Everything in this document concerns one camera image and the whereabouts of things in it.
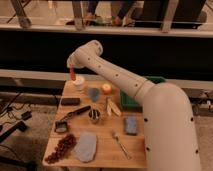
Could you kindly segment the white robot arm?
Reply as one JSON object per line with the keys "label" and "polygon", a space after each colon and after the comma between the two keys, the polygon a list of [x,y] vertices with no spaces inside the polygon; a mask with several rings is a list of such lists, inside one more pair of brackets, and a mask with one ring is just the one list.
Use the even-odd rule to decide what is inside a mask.
{"label": "white robot arm", "polygon": [[178,86],[150,80],[101,57],[92,40],[67,59],[69,68],[87,67],[113,83],[143,108],[147,171],[202,171],[193,110]]}

